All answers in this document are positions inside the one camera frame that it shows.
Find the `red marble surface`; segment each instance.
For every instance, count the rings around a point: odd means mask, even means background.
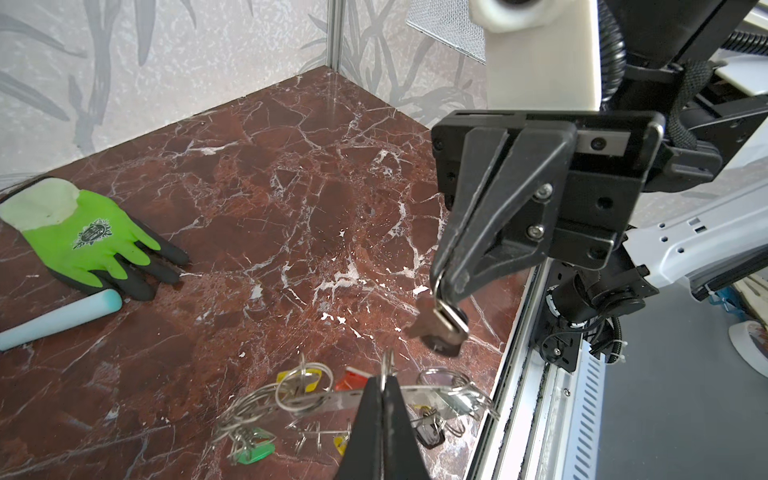
[[[193,263],[153,302],[0,354],[0,478],[332,478],[330,457],[279,449],[231,466],[208,445],[232,396],[298,350],[340,375],[394,348],[403,384],[445,365],[492,387],[526,274],[465,302],[459,358],[403,339],[447,216],[429,133],[327,68],[52,174],[112,197]],[[0,329],[80,297],[0,223]],[[433,477],[460,478],[473,442],[430,451]]]

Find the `wallpaper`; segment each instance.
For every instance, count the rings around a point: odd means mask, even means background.
[[[325,64],[326,0],[0,1],[0,189]]]
[[[409,0],[346,0],[341,73],[431,127],[485,107],[485,66],[406,25]]]

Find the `work glove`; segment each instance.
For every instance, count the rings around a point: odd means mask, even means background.
[[[54,277],[87,294],[117,288],[136,300],[152,300],[141,272],[164,283],[178,273],[152,258],[177,265],[189,256],[129,217],[102,195],[61,178],[44,178],[0,203],[0,219],[22,233]]]

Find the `foam cylinder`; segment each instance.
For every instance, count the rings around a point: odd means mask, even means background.
[[[117,312],[122,306],[120,293],[103,290],[0,333],[0,350],[63,332],[73,326]]]
[[[758,348],[755,342],[766,345],[766,329],[759,322],[747,320],[737,323],[728,329],[728,336],[733,347],[745,362],[757,370],[762,376],[768,377],[768,356],[766,348]]]
[[[469,0],[469,15],[473,23],[491,33],[507,33],[550,24],[573,1],[536,0],[515,4],[502,0]]]

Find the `gray floor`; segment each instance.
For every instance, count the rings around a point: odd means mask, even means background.
[[[680,285],[621,322],[608,367],[599,480],[768,478],[768,379],[738,355],[738,320]]]

